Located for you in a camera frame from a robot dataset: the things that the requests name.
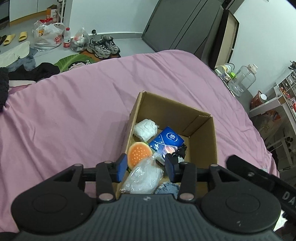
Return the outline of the grey sneakers pair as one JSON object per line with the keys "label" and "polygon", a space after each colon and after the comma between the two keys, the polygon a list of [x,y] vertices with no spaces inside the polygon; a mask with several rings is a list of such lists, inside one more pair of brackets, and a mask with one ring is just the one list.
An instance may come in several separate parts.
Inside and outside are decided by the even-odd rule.
{"label": "grey sneakers pair", "polygon": [[115,44],[112,36],[102,35],[99,40],[90,39],[86,47],[87,52],[94,54],[99,59],[108,59],[120,53],[120,48]]}

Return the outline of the white desk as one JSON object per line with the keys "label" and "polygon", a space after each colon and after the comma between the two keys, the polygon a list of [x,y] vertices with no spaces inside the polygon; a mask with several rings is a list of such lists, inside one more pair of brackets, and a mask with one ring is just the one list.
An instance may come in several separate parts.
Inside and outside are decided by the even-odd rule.
{"label": "white desk", "polygon": [[286,71],[266,95],[249,117],[279,171],[286,171],[295,166],[295,71]]}

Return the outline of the black fabric patch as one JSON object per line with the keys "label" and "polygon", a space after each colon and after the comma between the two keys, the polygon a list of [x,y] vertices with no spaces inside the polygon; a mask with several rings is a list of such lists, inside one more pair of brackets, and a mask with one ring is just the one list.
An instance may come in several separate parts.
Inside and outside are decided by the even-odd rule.
{"label": "black fabric patch", "polygon": [[177,157],[178,162],[184,162],[186,156],[187,146],[183,143],[177,150],[173,153],[174,157]]}

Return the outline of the small water bottle on floor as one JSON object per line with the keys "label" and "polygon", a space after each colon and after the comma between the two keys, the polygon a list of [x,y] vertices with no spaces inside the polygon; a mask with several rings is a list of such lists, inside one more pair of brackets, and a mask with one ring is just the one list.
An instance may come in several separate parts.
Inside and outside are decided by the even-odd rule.
{"label": "small water bottle on floor", "polygon": [[69,48],[71,43],[71,34],[70,34],[70,28],[67,27],[64,31],[64,37],[63,37],[63,47]]}

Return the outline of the blue denim fabric patch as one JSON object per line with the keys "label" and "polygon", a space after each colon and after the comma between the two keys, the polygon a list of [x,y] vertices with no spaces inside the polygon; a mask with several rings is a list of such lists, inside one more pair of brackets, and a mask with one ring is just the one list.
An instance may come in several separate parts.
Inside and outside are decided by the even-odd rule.
{"label": "blue denim fabric patch", "polygon": [[177,199],[179,190],[180,186],[178,184],[164,182],[163,184],[159,185],[154,194],[171,194],[175,199]]}

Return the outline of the white plastic shopping bag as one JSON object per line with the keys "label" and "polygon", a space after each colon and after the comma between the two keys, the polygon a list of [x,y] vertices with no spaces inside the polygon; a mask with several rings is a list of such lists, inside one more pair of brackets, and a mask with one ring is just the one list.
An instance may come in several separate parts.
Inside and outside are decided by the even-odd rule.
{"label": "white plastic shopping bag", "polygon": [[63,42],[65,26],[63,23],[42,23],[36,21],[32,33],[34,48],[39,51],[48,51],[59,47]]}

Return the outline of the clear plastic bead bag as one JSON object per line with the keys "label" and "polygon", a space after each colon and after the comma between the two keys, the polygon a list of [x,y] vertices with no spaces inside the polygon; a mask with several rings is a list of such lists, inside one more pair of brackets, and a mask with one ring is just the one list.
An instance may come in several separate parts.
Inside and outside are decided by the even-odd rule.
{"label": "clear plastic bead bag", "polygon": [[141,160],[124,181],[120,192],[127,194],[152,194],[163,177],[163,169],[157,164],[160,155]]}

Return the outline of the clear bag on floor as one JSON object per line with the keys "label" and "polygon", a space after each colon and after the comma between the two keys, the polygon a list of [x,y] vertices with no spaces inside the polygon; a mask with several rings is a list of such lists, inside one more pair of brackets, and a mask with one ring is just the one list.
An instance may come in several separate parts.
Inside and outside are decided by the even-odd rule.
{"label": "clear bag on floor", "polygon": [[70,43],[70,49],[74,52],[83,52],[90,42],[90,37],[84,27],[81,27]]}

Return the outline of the brown cardboard box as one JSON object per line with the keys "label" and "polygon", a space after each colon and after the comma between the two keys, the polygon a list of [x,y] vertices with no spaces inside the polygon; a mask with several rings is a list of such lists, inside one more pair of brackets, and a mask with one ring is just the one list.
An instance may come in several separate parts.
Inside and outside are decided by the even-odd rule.
{"label": "brown cardboard box", "polygon": [[213,117],[205,112],[150,92],[138,94],[123,139],[123,153],[138,139],[133,131],[137,123],[148,119],[158,126],[158,133],[170,128],[164,138],[173,141],[184,140],[187,146],[185,161],[198,168],[217,164],[217,147]]}

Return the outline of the white wrapped tissue pack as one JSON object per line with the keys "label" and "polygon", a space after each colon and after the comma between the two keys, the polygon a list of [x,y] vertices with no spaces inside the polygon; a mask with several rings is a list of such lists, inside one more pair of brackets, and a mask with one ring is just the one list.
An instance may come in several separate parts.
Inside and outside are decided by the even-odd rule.
{"label": "white wrapped tissue pack", "polygon": [[147,142],[150,138],[154,137],[158,132],[156,123],[149,119],[144,119],[137,123],[134,127],[133,134],[142,142]]}

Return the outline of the dark grey cabinet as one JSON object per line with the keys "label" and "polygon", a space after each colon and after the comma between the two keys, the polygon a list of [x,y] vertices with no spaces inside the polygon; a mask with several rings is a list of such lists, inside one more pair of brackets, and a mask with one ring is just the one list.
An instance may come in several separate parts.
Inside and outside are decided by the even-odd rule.
{"label": "dark grey cabinet", "polygon": [[158,1],[142,39],[154,51],[183,50],[201,58],[208,34],[224,1]]}

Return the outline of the green cartoon floor mat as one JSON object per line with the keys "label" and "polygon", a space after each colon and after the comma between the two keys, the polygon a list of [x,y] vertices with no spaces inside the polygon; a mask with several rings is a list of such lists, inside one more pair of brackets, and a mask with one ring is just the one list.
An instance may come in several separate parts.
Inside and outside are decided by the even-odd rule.
{"label": "green cartoon floor mat", "polygon": [[60,70],[60,73],[69,71],[71,69],[75,69],[78,67],[82,67],[85,65],[90,65],[95,63],[91,57],[83,55],[83,54],[75,54],[64,57],[56,62],[54,65],[57,66]]}

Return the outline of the pink bed sheet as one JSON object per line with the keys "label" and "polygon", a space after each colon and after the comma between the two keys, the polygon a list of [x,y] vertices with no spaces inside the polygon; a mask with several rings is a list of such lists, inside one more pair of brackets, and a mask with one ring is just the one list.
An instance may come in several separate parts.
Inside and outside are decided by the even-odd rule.
{"label": "pink bed sheet", "polygon": [[211,114],[221,166],[237,155],[279,175],[243,106],[193,54],[167,50],[104,60],[9,95],[1,113],[1,231],[18,231],[11,204],[20,193],[73,164],[117,159],[142,91]]}

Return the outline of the blue planet tissue pack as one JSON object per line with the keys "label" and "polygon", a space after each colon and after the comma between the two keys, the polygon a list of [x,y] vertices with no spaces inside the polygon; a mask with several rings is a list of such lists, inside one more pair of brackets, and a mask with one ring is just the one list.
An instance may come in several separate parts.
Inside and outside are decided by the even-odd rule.
{"label": "blue planet tissue pack", "polygon": [[169,126],[164,128],[152,141],[149,146],[162,156],[174,153],[185,141]]}

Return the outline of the large clear plastic jar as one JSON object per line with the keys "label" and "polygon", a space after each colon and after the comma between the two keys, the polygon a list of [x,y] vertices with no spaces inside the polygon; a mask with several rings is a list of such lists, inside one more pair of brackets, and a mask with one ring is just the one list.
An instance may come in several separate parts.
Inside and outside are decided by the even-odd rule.
{"label": "large clear plastic jar", "polygon": [[228,82],[228,87],[237,97],[240,97],[256,81],[257,70],[258,67],[255,64],[241,66],[234,78]]}

